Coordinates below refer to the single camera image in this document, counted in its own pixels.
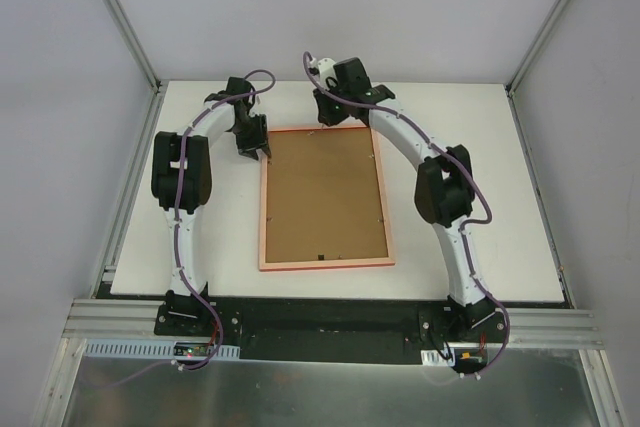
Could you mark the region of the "red picture frame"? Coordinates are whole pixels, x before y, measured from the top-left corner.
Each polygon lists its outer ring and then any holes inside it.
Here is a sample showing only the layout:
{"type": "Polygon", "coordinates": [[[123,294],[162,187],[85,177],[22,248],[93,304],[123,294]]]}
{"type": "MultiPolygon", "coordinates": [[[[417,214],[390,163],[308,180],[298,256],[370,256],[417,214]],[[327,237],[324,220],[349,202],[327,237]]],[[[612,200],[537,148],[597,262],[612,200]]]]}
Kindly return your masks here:
{"type": "Polygon", "coordinates": [[[377,135],[364,126],[283,127],[261,164],[262,272],[395,264],[377,135]]]}

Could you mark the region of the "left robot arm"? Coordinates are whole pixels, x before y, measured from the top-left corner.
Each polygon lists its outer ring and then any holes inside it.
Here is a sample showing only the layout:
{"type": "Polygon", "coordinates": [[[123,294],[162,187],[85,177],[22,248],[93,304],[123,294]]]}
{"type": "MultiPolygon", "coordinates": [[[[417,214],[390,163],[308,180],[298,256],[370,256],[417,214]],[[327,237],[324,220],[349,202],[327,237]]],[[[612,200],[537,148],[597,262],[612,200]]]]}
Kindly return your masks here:
{"type": "Polygon", "coordinates": [[[205,98],[202,111],[186,127],[155,135],[151,193],[165,214],[172,257],[170,285],[154,326],[157,335],[222,333],[222,323],[208,297],[206,266],[199,248],[200,216],[213,187],[210,149],[223,134],[231,133],[239,155],[269,158],[267,117],[252,109],[258,96],[275,84],[275,76],[266,69],[230,77],[224,89],[205,98]]]}

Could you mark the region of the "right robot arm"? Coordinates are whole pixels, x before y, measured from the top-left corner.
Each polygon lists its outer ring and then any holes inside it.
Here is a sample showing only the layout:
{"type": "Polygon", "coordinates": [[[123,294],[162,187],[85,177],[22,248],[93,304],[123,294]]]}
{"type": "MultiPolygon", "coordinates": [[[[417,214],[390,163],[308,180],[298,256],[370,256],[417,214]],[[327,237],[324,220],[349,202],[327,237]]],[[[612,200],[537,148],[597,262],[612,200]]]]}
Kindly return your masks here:
{"type": "Polygon", "coordinates": [[[479,268],[470,227],[493,215],[472,174],[469,151],[459,144],[441,147],[408,114],[387,86],[374,85],[357,58],[336,62],[306,52],[303,68],[314,85],[318,121],[336,126],[356,119],[388,140],[414,167],[414,205],[434,228],[448,275],[453,327],[468,334],[488,321],[499,304],[479,268]]]}

